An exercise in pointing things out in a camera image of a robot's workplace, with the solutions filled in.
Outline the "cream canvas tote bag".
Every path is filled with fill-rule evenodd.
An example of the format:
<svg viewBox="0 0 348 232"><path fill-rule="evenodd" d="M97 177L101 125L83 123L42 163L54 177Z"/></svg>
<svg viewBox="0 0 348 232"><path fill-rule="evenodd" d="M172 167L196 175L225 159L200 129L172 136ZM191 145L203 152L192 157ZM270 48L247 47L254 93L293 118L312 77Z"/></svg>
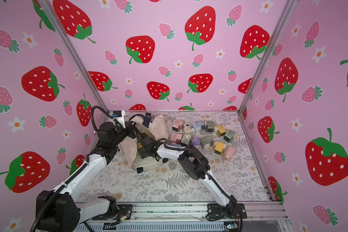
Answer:
<svg viewBox="0 0 348 232"><path fill-rule="evenodd" d="M168 128L163 115L136 114L125 123L131 129L121 143L128 166L142 173L160 167L164 159L157 154L158 147L168 138Z"/></svg>

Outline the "purple pencil sharpener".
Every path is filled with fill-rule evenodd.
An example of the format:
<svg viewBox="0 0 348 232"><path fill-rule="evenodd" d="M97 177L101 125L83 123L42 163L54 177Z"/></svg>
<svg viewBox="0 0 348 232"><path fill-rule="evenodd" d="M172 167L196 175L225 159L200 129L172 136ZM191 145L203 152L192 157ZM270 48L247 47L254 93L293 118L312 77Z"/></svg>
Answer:
<svg viewBox="0 0 348 232"><path fill-rule="evenodd" d="M193 136L191 139L191 144L195 148L200 148L201 147L201 139L198 136Z"/></svg>

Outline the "light blue pencil sharpener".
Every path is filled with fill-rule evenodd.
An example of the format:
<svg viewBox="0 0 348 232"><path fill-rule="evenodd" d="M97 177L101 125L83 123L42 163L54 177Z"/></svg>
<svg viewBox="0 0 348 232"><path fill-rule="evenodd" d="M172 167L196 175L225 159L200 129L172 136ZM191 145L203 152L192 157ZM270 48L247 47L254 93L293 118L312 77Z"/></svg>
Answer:
<svg viewBox="0 0 348 232"><path fill-rule="evenodd" d="M197 121L192 124L195 133L205 130L206 124L203 121Z"/></svg>

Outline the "grey green round sharpener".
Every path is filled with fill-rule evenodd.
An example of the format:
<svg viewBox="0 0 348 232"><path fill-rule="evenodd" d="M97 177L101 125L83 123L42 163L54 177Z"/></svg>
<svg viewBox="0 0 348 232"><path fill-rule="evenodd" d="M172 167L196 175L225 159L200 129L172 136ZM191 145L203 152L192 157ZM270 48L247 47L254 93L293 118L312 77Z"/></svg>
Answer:
<svg viewBox="0 0 348 232"><path fill-rule="evenodd" d="M214 146L214 140L211 136L206 136L200 140L203 149L211 149Z"/></svg>

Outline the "grey green pencil sharpener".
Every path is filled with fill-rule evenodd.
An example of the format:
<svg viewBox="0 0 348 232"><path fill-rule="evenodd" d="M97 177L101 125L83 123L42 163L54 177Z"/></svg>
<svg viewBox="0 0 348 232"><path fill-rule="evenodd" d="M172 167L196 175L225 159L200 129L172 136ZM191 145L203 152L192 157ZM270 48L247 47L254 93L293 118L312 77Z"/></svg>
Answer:
<svg viewBox="0 0 348 232"><path fill-rule="evenodd" d="M211 121L211 120L206 121L206 132L214 132L214 131L215 131L214 121Z"/></svg>

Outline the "yellow pencil sharpener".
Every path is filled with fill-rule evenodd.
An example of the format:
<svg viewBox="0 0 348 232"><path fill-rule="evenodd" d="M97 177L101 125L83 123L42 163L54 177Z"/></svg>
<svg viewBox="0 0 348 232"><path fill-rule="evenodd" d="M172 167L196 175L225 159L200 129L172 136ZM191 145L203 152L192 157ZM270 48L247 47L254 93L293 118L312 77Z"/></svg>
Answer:
<svg viewBox="0 0 348 232"><path fill-rule="evenodd" d="M217 137L222 137L226 134L226 129L223 125L216 125L215 126L215 129L216 129L216 135Z"/></svg>
<svg viewBox="0 0 348 232"><path fill-rule="evenodd" d="M214 142L213 146L211 147L211 150L218 155L222 155L226 149L227 145L223 142L216 141Z"/></svg>

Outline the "pink round pencil sharpener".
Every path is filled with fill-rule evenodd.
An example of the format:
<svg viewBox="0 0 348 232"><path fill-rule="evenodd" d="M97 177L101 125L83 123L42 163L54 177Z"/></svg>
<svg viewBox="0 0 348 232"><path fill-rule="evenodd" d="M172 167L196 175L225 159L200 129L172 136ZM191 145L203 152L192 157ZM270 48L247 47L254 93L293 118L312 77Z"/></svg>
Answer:
<svg viewBox="0 0 348 232"><path fill-rule="evenodd" d="M236 153L237 149L235 147L227 146L223 153L223 161L231 161Z"/></svg>

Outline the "mint green pencil sharpener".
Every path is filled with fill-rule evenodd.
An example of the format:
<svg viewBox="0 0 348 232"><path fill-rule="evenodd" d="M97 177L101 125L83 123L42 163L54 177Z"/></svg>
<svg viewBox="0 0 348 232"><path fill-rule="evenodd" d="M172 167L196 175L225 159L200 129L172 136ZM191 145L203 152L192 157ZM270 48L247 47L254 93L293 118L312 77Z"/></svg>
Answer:
<svg viewBox="0 0 348 232"><path fill-rule="evenodd" d="M226 131L223 139L227 142L227 143L233 143L234 140L238 137L237 133L233 130L228 130Z"/></svg>

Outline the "cream white pencil sharpener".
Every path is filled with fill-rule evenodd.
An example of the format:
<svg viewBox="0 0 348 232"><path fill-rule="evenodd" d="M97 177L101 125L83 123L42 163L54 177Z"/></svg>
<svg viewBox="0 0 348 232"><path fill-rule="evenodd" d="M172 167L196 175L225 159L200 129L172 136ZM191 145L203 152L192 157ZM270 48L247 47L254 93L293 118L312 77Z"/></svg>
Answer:
<svg viewBox="0 0 348 232"><path fill-rule="evenodd" d="M186 123L183 125L183 131L184 133L194 133L194 128L192 127L191 124Z"/></svg>

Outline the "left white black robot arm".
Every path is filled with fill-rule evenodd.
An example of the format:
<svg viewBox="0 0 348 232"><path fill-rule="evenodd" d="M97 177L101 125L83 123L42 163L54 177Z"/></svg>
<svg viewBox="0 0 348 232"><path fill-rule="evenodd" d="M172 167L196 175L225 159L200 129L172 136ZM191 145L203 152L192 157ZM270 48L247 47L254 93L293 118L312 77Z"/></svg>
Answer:
<svg viewBox="0 0 348 232"><path fill-rule="evenodd" d="M111 122L103 123L98 130L99 140L82 165L53 190L44 190L37 196L32 232L72 232L79 224L97 216L112 219L114 225L126 218L113 197L102 196L84 203L77 201L82 190L114 158L119 151L118 145L134 135L134 126L128 122L125 125L120 128Z"/></svg>

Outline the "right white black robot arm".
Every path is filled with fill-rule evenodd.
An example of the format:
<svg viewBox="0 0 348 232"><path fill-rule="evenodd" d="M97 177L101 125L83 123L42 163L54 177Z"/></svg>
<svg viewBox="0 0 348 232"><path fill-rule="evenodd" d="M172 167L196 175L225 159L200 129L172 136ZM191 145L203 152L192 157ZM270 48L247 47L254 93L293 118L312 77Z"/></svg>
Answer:
<svg viewBox="0 0 348 232"><path fill-rule="evenodd" d="M211 171L208 159L197 148L171 146L165 138L153 141L144 136L137 139L143 146L139 152L144 156L178 161L188 176L207 188L227 217L232 218L242 212L236 198L221 186Z"/></svg>

